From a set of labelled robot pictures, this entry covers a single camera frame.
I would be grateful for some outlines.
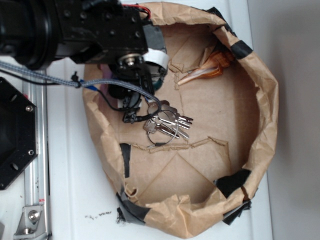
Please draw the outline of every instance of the orange object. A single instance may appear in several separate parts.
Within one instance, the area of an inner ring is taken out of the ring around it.
[[[222,75],[223,68],[230,66],[235,58],[231,52],[214,51],[205,63],[177,82],[179,86],[195,79],[208,79]]]

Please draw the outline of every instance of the crumpled paper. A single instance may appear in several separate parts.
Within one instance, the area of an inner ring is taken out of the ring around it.
[[[181,137],[149,149],[144,122],[123,123],[122,114],[112,111],[97,92],[84,89],[88,126],[114,190],[124,189],[131,202],[150,208],[145,224],[191,238],[255,195],[275,153],[278,83],[252,52],[221,76],[178,86],[188,71],[205,62],[218,41],[230,49],[239,39],[226,30],[224,20],[203,10],[165,2],[142,5],[151,10],[153,23],[161,26],[170,56],[168,74],[155,95],[194,119],[186,130],[190,139]],[[101,77],[97,66],[86,66],[86,80]],[[143,102],[139,114],[145,115],[147,109]],[[127,178],[122,143],[131,145]],[[226,198],[214,180],[240,169],[251,174]]]

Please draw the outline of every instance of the black bracket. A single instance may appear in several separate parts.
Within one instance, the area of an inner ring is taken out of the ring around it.
[[[37,156],[37,107],[0,77],[0,190]]]

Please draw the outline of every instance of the white wall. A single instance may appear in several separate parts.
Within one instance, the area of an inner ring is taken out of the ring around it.
[[[268,170],[273,237],[320,239],[320,1],[248,0],[248,6],[253,48],[280,89],[277,150]]]

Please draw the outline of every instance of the metal key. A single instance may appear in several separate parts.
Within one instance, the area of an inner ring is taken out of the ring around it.
[[[162,122],[165,122],[166,124],[169,124],[169,125],[173,125],[173,126],[178,125],[178,126],[184,128],[184,129],[189,129],[190,128],[190,124],[178,121],[178,118],[177,118],[176,114],[174,114],[171,111],[164,110],[162,112],[159,112],[158,113],[158,118]]]
[[[178,121],[181,121],[183,123],[186,123],[186,124],[192,124],[192,121],[193,119],[190,118],[190,117],[187,117],[187,116],[181,116],[178,112],[178,110],[172,106],[169,106],[169,105],[166,105],[166,104],[163,104],[161,109],[164,111],[171,111],[175,114],[175,116],[178,118]]]
[[[167,124],[171,125],[179,125],[182,128],[189,129],[190,125],[192,124],[191,121],[193,121],[192,118],[186,117],[186,116],[180,116],[178,113],[178,110],[174,107],[169,106],[168,101],[161,101],[162,107],[161,112],[158,113],[157,116],[154,116],[154,120],[157,122],[157,124],[161,124],[160,121],[166,122]],[[157,104],[155,102],[149,103],[149,109],[148,113],[154,113],[157,110]]]
[[[177,129],[177,126],[170,126],[170,125],[166,125],[165,123],[162,123],[164,126],[166,126],[167,128],[171,129],[172,131],[176,132],[181,135],[183,138],[185,139],[189,139],[189,135],[187,133],[185,133],[184,131],[182,131],[180,129],[180,127],[178,126],[178,129]]]
[[[145,122],[143,126],[144,130],[146,130],[148,133],[156,133],[156,131],[160,131],[161,133],[164,133],[166,135],[169,135],[171,137],[175,137],[176,139],[179,139],[179,135],[176,135],[176,132],[168,128],[167,126],[164,125],[157,125],[154,121],[149,119],[148,121]]]

